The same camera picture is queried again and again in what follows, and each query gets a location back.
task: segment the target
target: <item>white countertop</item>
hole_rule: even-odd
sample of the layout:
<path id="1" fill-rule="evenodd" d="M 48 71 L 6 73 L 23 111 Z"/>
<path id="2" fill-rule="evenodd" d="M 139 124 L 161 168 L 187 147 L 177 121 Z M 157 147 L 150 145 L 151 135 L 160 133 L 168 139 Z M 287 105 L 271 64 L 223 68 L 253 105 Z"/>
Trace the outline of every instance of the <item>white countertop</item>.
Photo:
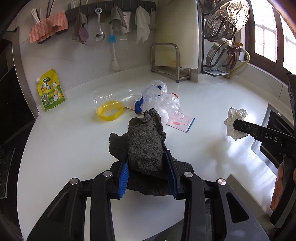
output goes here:
<path id="1" fill-rule="evenodd" d="M 17 210 L 26 240 L 42 213 L 73 177 L 81 181 L 108 170 L 116 161 L 108 152 L 109 135 L 126 133 L 137 115 L 129 109 L 115 121 L 100 120 L 93 104 L 95 90 L 108 93 L 129 85 L 134 94 L 152 80 L 167 83 L 168 92 L 179 96 L 180 111 L 195 118 L 188 133 L 167 126 L 165 144 L 172 156 L 192 164 L 202 179 L 216 181 L 233 174 L 270 214 L 275 175 L 250 149 L 251 136 L 235 141 L 226 136 L 224 120 L 232 106 L 247 110 L 246 121 L 261 125 L 267 105 L 280 110 L 289 121 L 292 114 L 279 100 L 240 80 L 210 77 L 196 83 L 177 84 L 150 72 L 149 67 L 111 74 L 65 92 L 66 102 L 37 118 L 27 141 L 18 177 Z M 146 196 L 127 190 L 123 199 L 111 200 L 117 241 L 140 241 L 183 218 L 183 200 L 173 196 Z M 85 240 L 89 240 L 89 206 L 86 209 Z"/>

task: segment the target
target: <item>blue rope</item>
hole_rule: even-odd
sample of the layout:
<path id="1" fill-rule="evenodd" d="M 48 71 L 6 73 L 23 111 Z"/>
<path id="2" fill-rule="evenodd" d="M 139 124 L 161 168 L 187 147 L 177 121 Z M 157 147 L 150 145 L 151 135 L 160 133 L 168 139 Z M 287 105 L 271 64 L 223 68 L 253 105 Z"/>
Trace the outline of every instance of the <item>blue rope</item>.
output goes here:
<path id="1" fill-rule="evenodd" d="M 142 112 L 141 105 L 143 104 L 143 97 L 135 102 L 135 113 L 140 114 Z"/>

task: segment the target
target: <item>gray cloth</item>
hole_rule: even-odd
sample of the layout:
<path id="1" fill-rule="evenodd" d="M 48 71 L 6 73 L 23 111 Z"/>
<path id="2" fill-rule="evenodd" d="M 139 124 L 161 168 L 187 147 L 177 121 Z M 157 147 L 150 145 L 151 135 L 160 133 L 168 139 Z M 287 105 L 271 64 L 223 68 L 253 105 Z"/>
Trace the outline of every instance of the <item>gray cloth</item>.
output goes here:
<path id="1" fill-rule="evenodd" d="M 128 132 L 122 136 L 114 133 L 109 138 L 109 152 L 122 160 L 128 150 L 130 177 L 127 188 L 143 194 L 170 195 L 167 181 L 167 167 L 164 159 L 166 134 L 155 109 L 145 111 L 143 118 L 133 118 Z M 189 163 L 183 163 L 186 170 L 194 173 Z"/>
<path id="2" fill-rule="evenodd" d="M 127 29 L 126 22 L 124 20 L 125 15 L 123 14 L 122 10 L 118 7 L 114 7 L 111 9 L 111 16 L 109 24 L 112 24 L 112 29 L 116 31 L 120 31 L 121 27 Z"/>
<path id="3" fill-rule="evenodd" d="M 72 35 L 72 40 L 76 40 L 77 42 L 84 44 L 86 42 L 86 40 L 88 39 L 89 35 L 86 34 L 87 30 L 84 29 L 83 31 L 80 31 L 80 29 L 87 23 L 87 17 L 79 12 L 76 22 L 75 22 L 75 26 L 74 26 L 74 31 L 73 31 L 73 35 Z"/>

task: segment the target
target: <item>cutting board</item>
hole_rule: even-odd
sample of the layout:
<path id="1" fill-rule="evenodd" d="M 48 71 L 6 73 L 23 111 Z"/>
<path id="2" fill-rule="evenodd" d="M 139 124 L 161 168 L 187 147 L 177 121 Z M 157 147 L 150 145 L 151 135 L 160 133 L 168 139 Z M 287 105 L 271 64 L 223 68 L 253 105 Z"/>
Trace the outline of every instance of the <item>cutting board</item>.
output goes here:
<path id="1" fill-rule="evenodd" d="M 156 43 L 174 43 L 180 50 L 180 66 L 198 67 L 198 16 L 196 0 L 163 0 L 156 9 Z M 155 46 L 156 66 L 176 66 L 172 46 Z"/>

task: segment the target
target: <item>yellow gas hose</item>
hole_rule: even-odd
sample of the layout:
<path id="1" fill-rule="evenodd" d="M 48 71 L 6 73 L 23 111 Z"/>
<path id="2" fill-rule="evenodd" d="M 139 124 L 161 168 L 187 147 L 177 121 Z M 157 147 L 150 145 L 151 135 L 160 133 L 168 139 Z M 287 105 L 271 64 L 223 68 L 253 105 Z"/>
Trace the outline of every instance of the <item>yellow gas hose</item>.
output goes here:
<path id="1" fill-rule="evenodd" d="M 250 54 L 248 53 L 248 51 L 244 51 L 247 55 L 247 60 L 240 66 L 238 66 L 237 68 L 235 68 L 234 70 L 232 70 L 229 74 L 227 74 L 225 76 L 225 78 L 230 79 L 230 77 L 238 70 L 240 70 L 242 67 L 244 67 L 249 61 L 250 61 Z"/>

